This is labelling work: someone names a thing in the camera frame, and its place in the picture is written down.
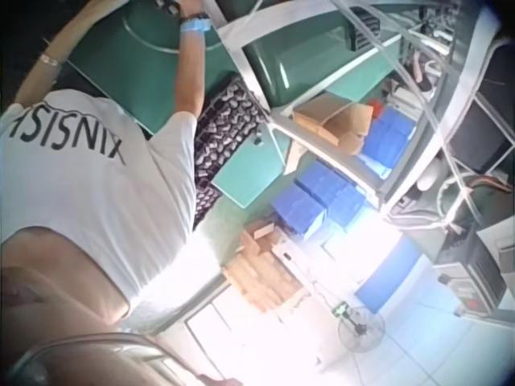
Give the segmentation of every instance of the fan guard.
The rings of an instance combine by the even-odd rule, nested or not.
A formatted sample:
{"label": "fan guard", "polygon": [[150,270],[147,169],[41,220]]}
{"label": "fan guard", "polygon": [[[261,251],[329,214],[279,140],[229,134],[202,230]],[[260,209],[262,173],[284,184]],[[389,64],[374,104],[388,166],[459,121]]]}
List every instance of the fan guard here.
{"label": "fan guard", "polygon": [[385,333],[385,320],[366,307],[349,307],[340,316],[338,336],[342,344],[352,352],[366,352],[376,348]]}

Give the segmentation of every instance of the window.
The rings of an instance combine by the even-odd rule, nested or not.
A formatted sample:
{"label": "window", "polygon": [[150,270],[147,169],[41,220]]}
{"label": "window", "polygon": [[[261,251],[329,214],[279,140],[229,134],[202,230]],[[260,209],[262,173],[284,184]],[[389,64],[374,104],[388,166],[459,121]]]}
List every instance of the window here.
{"label": "window", "polygon": [[336,232],[323,245],[344,266],[356,283],[364,283],[392,251],[402,232],[386,223],[372,208],[365,208],[348,233]]}
{"label": "window", "polygon": [[186,324],[225,378],[245,386],[311,384],[319,361],[309,336],[293,332],[278,313],[261,314],[232,286]]}

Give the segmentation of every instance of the blue plastic bin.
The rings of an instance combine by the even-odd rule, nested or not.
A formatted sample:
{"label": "blue plastic bin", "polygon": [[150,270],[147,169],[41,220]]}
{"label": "blue plastic bin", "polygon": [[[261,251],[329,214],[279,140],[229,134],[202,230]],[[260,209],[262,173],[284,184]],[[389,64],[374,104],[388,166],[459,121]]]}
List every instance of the blue plastic bin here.
{"label": "blue plastic bin", "polygon": [[348,226],[364,205],[366,205],[365,196],[349,185],[338,193],[336,199],[329,206],[328,217],[347,231]]}
{"label": "blue plastic bin", "polygon": [[319,161],[313,162],[295,183],[325,208],[332,204],[340,191],[350,185],[349,181]]}
{"label": "blue plastic bin", "polygon": [[304,239],[322,226],[327,213],[320,203],[296,184],[291,184],[270,205]]}
{"label": "blue plastic bin", "polygon": [[414,121],[386,107],[371,124],[361,153],[391,169],[406,149],[414,127]]}

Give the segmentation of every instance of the bracelet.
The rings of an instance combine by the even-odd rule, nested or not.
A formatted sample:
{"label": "bracelet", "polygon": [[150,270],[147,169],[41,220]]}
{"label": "bracelet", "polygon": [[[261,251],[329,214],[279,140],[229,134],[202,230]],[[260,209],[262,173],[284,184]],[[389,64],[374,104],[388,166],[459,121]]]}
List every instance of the bracelet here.
{"label": "bracelet", "polygon": [[49,66],[56,67],[56,68],[61,67],[61,63],[59,62],[59,60],[55,60],[55,59],[51,58],[50,56],[48,56],[47,54],[41,54],[39,59],[43,63],[48,64]]}
{"label": "bracelet", "polygon": [[206,32],[211,29],[211,20],[208,18],[193,18],[180,25],[181,32],[198,31]]}

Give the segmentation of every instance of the wristwatch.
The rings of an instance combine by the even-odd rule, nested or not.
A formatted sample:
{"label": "wristwatch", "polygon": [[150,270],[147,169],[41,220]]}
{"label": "wristwatch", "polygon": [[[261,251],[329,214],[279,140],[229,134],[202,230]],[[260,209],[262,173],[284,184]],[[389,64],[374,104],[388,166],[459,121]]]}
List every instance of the wristwatch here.
{"label": "wristwatch", "polygon": [[206,32],[211,29],[211,20],[205,12],[190,14],[187,17],[179,19],[180,31],[200,31]]}

